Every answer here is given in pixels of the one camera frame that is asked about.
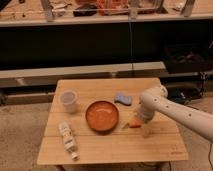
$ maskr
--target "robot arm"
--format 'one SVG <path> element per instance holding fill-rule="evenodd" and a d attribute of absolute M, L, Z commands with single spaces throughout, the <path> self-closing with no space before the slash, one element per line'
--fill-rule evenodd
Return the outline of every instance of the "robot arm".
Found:
<path fill-rule="evenodd" d="M 143 122 L 152 120 L 155 111 L 159 111 L 213 142 L 213 115 L 171 102 L 166 99 L 167 95 L 164 86 L 153 87 L 140 94 L 138 114 Z"/>

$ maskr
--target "wire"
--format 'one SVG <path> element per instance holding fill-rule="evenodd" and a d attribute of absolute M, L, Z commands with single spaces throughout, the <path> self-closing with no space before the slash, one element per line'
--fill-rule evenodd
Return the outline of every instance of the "wire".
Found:
<path fill-rule="evenodd" d="M 208 159 L 209 159 L 209 163 L 210 163 L 210 166 L 211 166 L 211 170 L 213 171 L 213 165 L 212 165 L 212 161 L 211 161 L 211 152 L 212 152 L 212 143 L 210 142 Z"/>
<path fill-rule="evenodd" d="M 130 16 L 128 16 L 129 21 L 129 39 L 130 39 L 130 58 L 131 58 L 131 64 L 132 64 L 132 77 L 135 76 L 135 69 L 134 69 L 134 57 L 133 57 L 133 33 L 132 33 L 132 22 L 130 19 Z"/>
<path fill-rule="evenodd" d="M 172 171 L 172 163 L 169 162 L 169 171 Z"/>

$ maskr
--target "paper cup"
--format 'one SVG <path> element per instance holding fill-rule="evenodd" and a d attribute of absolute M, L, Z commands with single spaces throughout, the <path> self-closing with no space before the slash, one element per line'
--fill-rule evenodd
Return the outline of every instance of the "paper cup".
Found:
<path fill-rule="evenodd" d="M 74 113 L 76 111 L 77 109 L 76 101 L 77 101 L 76 93 L 71 90 L 64 91 L 60 95 L 60 103 L 69 113 Z"/>

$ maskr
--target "orange bowl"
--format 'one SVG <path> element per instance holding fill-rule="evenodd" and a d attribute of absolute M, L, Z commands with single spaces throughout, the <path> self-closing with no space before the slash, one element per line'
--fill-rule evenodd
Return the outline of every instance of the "orange bowl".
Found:
<path fill-rule="evenodd" d="M 116 106 L 107 101 L 92 103 L 86 111 L 86 120 L 90 128 L 98 132 L 106 132 L 116 126 L 119 112 Z"/>

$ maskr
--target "floor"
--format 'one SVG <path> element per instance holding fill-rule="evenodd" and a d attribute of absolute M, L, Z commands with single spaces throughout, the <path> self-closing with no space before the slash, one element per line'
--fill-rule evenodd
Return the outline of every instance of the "floor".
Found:
<path fill-rule="evenodd" d="M 36 159 L 51 103 L 0 106 L 0 171 L 57 171 L 53 166 L 38 166 Z M 213 113 L 213 95 L 190 106 Z M 171 162 L 172 171 L 210 171 L 209 142 L 178 125 L 189 153 L 188 161 Z M 113 165 L 65 166 L 68 171 L 153 171 L 141 163 Z M 166 163 L 162 169 L 169 170 Z"/>

